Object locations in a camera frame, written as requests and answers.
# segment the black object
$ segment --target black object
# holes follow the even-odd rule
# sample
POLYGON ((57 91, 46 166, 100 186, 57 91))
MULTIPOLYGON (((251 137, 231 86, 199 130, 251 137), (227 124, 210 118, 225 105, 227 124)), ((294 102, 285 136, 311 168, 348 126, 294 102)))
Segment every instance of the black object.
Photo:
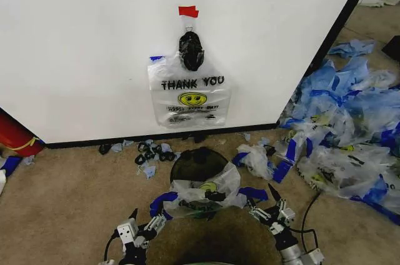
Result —
POLYGON ((328 53, 334 41, 338 37, 346 21, 349 19, 350 14, 357 6, 358 1, 359 0, 347 0, 342 11, 340 12, 339 16, 332 25, 332 28, 326 35, 325 40, 319 47, 316 55, 314 56, 314 59, 312 59, 311 64, 305 73, 305 76, 310 75, 311 73, 313 73, 315 70, 318 70, 322 66, 326 54, 328 53))
POLYGON ((151 150, 144 152, 144 157, 146 158, 146 160, 154 159, 155 156, 156 155, 151 150))
POLYGON ((126 243, 126 252, 125 256, 120 262, 119 265, 146 265, 146 250, 141 247, 135 247, 133 242, 126 243))
POLYGON ((400 36, 394 36, 389 43, 382 48, 382 51, 390 58, 400 62, 400 36))
POLYGON ((140 152, 140 153, 143 153, 144 151, 146 151, 146 150, 148 150, 149 149, 149 146, 145 143, 145 142, 140 142, 138 145, 137 145, 137 150, 140 152))
POLYGON ((173 160, 175 160, 175 154, 174 154, 173 152, 167 151, 165 154, 166 154, 166 156, 167 156, 167 160, 168 160, 168 161, 173 161, 173 160))
POLYGON ((160 159, 161 162, 167 161, 167 155, 165 154, 165 152, 162 152, 159 155, 159 159, 160 159))
POLYGON ((145 158, 142 154, 138 155, 138 156, 136 157, 136 159, 135 159, 135 163, 136 163, 137 165, 141 165, 141 164, 143 164, 144 162, 146 162, 146 158, 145 158))
POLYGON ((179 52, 182 64, 190 71, 197 71, 204 61, 204 50, 195 32, 186 32, 180 38, 179 52))
POLYGON ((264 145, 265 150, 267 151, 267 156, 271 157, 274 153, 276 153, 276 149, 274 146, 271 145, 264 145))
POLYGON ((205 135, 205 134, 200 134, 200 135, 196 135, 196 136, 194 136, 193 137, 193 141, 194 141, 194 143, 201 143, 201 142, 203 142, 204 140, 206 140, 206 138, 207 138, 207 135, 205 135))
MULTIPOLYGON (((310 204, 308 205, 308 208, 307 208, 306 212, 304 213, 304 217, 302 218, 302 223, 301 223, 301 232, 302 232, 302 233, 301 233, 301 243, 302 243, 302 246, 303 246, 303 248, 304 248, 304 252, 305 252, 305 253, 308 253, 308 251, 307 251, 306 243, 304 242, 304 233, 306 233, 308 230, 305 231, 305 230, 304 230, 304 226, 306 225, 307 215, 308 215, 308 212, 309 212, 310 209, 311 209, 311 206, 315 203, 315 201, 317 200, 317 198, 318 198, 320 195, 321 195, 321 191, 319 191, 319 192, 314 196, 314 198, 312 199, 312 201, 311 201, 310 204)), ((317 238, 317 234, 316 234, 315 231, 313 232, 313 234, 314 234, 315 246, 316 246, 316 248, 318 248, 318 238, 317 238)))
POLYGON ((219 174, 227 163, 225 157, 206 147, 184 151, 171 169, 170 181, 204 182, 219 174))
POLYGON ((210 201, 224 201, 226 199, 225 193, 220 193, 217 191, 206 191, 204 196, 210 201))
POLYGON ((99 147, 99 153, 101 153, 102 155, 105 155, 106 153, 108 153, 111 149, 111 144, 102 144, 99 147))
POLYGON ((108 249, 110 247, 111 242, 115 239, 118 238, 119 234, 118 234, 118 230, 115 229, 113 234, 111 235, 110 239, 108 240, 107 244, 106 244, 106 248, 104 250, 104 257, 103 257, 103 261, 107 261, 108 258, 108 249))
POLYGON ((151 148, 154 154, 161 154, 163 152, 163 148, 161 145, 157 145, 151 148))

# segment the blue tape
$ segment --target blue tape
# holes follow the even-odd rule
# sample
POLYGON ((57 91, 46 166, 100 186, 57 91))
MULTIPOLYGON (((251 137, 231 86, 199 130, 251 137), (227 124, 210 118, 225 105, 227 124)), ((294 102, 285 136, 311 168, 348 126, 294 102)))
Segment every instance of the blue tape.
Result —
POLYGON ((263 189, 256 189, 253 187, 240 188, 238 193, 246 195, 248 198, 259 199, 260 201, 268 200, 267 192, 263 189))
POLYGON ((308 158, 313 153, 313 142, 309 138, 307 138, 306 143, 307 143, 306 157, 308 158))
POLYGON ((6 170, 6 177, 8 178, 14 170, 17 168, 18 164, 21 162, 22 158, 21 157, 16 157, 16 156, 9 156, 6 159, 6 162, 0 168, 0 170, 5 169, 6 170))
POLYGON ((286 157, 294 162, 294 155, 296 154, 296 142, 290 139, 289 145, 287 146, 286 157))
POLYGON ((150 57, 150 60, 151 61, 157 61, 157 60, 160 60, 160 59, 162 59, 164 56, 154 56, 154 57, 150 57))
POLYGON ((282 160, 279 163, 277 169, 274 171, 274 176, 272 177, 274 181, 276 181, 277 183, 281 183, 284 177, 288 174, 289 170, 292 168, 292 166, 292 163, 282 160))
MULTIPOLYGON (((150 216, 153 218, 159 214, 159 211, 163 209, 164 201, 174 201, 177 198, 178 198, 177 192, 171 191, 163 193, 150 204, 150 216)), ((164 214, 167 220, 173 219, 173 217, 169 215, 165 210, 162 210, 162 213, 164 214)))
POLYGON ((241 163, 241 159, 243 159, 244 157, 246 157, 249 153, 248 152, 240 152, 238 153, 233 159, 232 159, 232 163, 234 165, 236 165, 237 167, 242 167, 243 163, 241 163))

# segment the robotic hand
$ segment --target robotic hand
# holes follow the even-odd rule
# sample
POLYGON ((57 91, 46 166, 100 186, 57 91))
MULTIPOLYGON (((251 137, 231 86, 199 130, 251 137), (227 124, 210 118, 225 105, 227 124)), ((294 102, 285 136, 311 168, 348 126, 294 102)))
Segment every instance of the robotic hand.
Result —
POLYGON ((111 241, 119 237, 122 241, 124 257, 119 265, 146 265, 146 253, 149 241, 153 240, 165 226, 167 219, 163 214, 153 217, 149 223, 138 226, 136 217, 138 209, 128 220, 122 222, 111 236, 104 252, 104 261, 99 265, 113 265, 114 260, 107 261, 108 247, 111 241))
MULTIPOLYGON (((303 252, 299 247, 299 241, 292 235, 295 233, 314 233, 315 231, 299 231, 292 229, 289 225, 294 220, 295 213, 286 206, 286 200, 282 199, 279 193, 268 184, 276 205, 262 210, 256 206, 253 199, 248 198, 247 204, 250 207, 250 215, 256 218, 260 223, 266 225, 275 238, 276 249, 282 256, 284 265, 318 265, 324 259, 323 254, 318 248, 303 252)), ((107 261, 108 247, 115 238, 122 241, 123 259, 119 265, 146 265, 146 252, 149 247, 149 241, 154 239, 163 229, 167 219, 163 215, 163 210, 159 210, 157 216, 153 217, 148 224, 138 226, 136 217, 138 209, 132 213, 127 221, 121 223, 107 243, 104 252, 104 261, 99 265, 114 265, 113 260, 107 261)))
POLYGON ((250 207, 250 215, 256 218, 260 223, 266 225, 275 238, 276 249, 282 256, 284 265, 318 265, 321 264, 324 256, 317 247, 308 252, 303 252, 299 247, 299 241, 292 235, 296 233, 308 233, 314 230, 299 231, 290 228, 290 223, 294 220, 295 213, 286 206, 286 200, 282 199, 279 193, 270 185, 269 190, 276 201, 276 205, 268 209, 262 210, 256 207, 252 199, 248 199, 247 203, 250 207))

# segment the beige carpet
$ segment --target beige carpet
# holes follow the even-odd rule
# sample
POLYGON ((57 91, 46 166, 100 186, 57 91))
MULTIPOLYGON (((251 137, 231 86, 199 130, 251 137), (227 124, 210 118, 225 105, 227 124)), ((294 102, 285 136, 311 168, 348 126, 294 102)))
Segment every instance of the beige carpet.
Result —
MULTIPOLYGON (((398 65, 380 52, 391 36, 400 34, 400 6, 358 7, 339 40, 379 40, 368 58, 373 68, 399 73, 398 65)), ((338 64, 344 62, 334 58, 338 64)), ((252 132, 251 143, 261 136, 274 141, 285 131, 252 132)), ((192 139, 166 141, 174 151, 207 146, 231 159, 244 143, 239 134, 211 136, 201 144, 192 139)), ((160 162, 156 175, 136 175, 135 146, 102 156, 97 147, 45 150, 32 166, 20 165, 0 197, 1 264, 97 264, 114 228, 134 208, 139 223, 149 220, 149 203, 169 189, 172 163, 160 162)), ((243 186, 266 188, 266 181, 240 169, 243 186)), ((282 184, 273 183, 297 214, 294 228, 315 192, 295 170, 282 184)), ((312 207, 307 227, 316 229, 328 264, 398 264, 400 227, 358 202, 322 195, 312 207)), ((312 237, 308 246, 313 245, 312 237)), ((177 219, 168 222, 151 242, 148 264, 183 264, 222 261, 235 264, 280 264, 273 237, 248 211, 230 208, 207 222, 177 219)), ((114 240, 110 258, 121 257, 114 240)))

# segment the yellow smiley face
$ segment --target yellow smiley face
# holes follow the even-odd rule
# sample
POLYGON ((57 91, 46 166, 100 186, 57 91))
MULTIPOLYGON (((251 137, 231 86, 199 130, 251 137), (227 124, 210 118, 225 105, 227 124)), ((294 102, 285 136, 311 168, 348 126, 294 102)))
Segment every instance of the yellow smiley face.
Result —
POLYGON ((185 106, 200 106, 207 101, 207 96, 203 93, 189 92, 182 93, 177 100, 185 106))

